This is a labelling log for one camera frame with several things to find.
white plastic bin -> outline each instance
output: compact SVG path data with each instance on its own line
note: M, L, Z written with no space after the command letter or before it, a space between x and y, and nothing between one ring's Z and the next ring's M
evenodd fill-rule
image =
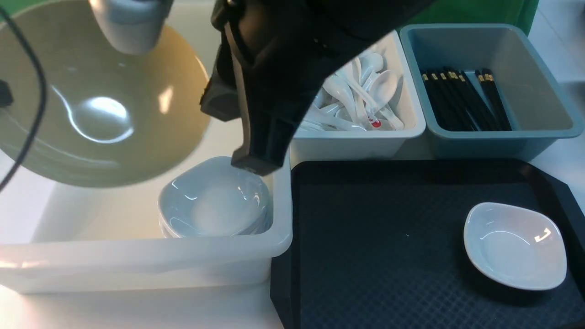
M209 24L213 5L175 2L167 21L191 44L207 71L220 41ZM288 166L265 179L275 197L273 224L262 234L165 239L159 227L157 200L164 185L205 159L230 156L241 143L239 120L212 120L199 147L178 167L116 189L66 186L19 169L0 193L0 285L43 293L266 280L271 258L283 253L292 239ZM11 164L0 152L0 173Z
M295 161L388 159L405 140L420 136L426 128L421 103L408 68L398 33L393 31L378 43L383 49L385 69L395 71L399 79L396 95L390 105L404 123L402 131L298 131L291 147Z

textured tray surface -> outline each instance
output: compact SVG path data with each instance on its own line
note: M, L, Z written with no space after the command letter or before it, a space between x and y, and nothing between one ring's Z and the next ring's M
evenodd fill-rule
M478 174L473 183L461 177L463 184L416 172L386 173L377 184L361 181L364 173L345 173L339 184L300 183L293 247L301 328L534 329L584 319L570 272L557 289L525 292L486 278L469 262L462 233L474 205L542 211L522 175Z

green backdrop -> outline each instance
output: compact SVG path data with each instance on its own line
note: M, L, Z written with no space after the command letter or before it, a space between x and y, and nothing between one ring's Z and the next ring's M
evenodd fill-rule
M538 0L437 0L408 23L507 23L528 35L537 7Z

small white dish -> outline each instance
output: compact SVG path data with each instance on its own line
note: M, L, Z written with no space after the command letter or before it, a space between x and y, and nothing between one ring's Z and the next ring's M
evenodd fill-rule
M159 197L166 237L255 234L265 229L270 195L257 175L214 157L165 186Z
M536 211L480 203L467 215L463 240L473 265L503 285L549 290L565 280L563 238L555 223Z

utensil bin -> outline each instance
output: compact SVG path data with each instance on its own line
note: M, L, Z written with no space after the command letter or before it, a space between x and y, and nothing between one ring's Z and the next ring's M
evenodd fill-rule
M518 28L503 24L409 25L400 36L436 157L531 160L557 139L583 132L582 117ZM441 128L420 72L443 66L466 72L491 69L515 131Z
M425 131L421 104L408 69L398 33L393 31L377 44L384 58L384 69L398 76L396 94L390 107L404 123L401 131L298 131L291 144L291 157L302 155L307 160L388 159L394 156L405 140Z

